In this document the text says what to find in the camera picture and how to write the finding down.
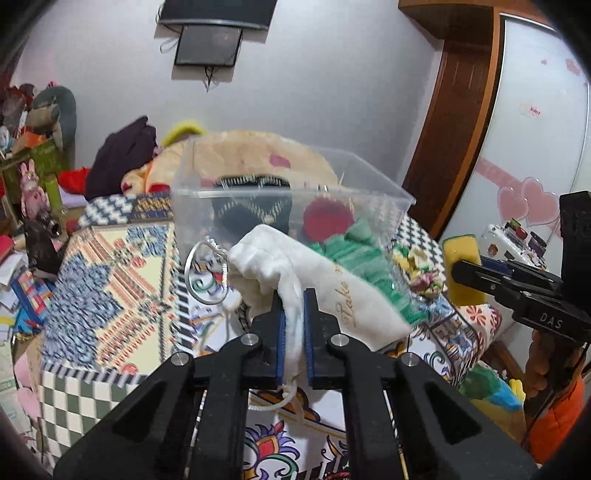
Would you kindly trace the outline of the right hand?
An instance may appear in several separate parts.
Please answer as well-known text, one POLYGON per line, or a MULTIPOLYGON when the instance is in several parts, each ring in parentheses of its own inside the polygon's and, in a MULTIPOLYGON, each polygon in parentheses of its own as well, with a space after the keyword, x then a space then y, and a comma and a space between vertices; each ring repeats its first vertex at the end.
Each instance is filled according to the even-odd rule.
MULTIPOLYGON (((550 367, 553 365, 551 360, 553 349, 547 347, 543 343, 543 334, 534 330, 532 333, 532 343, 529 347, 529 357, 526 363, 523 388, 528 398, 536 397, 540 392, 547 388, 547 374, 550 367)), ((582 350, 576 350, 572 353, 567 364, 576 367, 567 387, 563 390, 556 391, 556 397, 561 398, 568 395, 576 386, 578 379, 581 376, 583 364, 579 364, 582 350)))

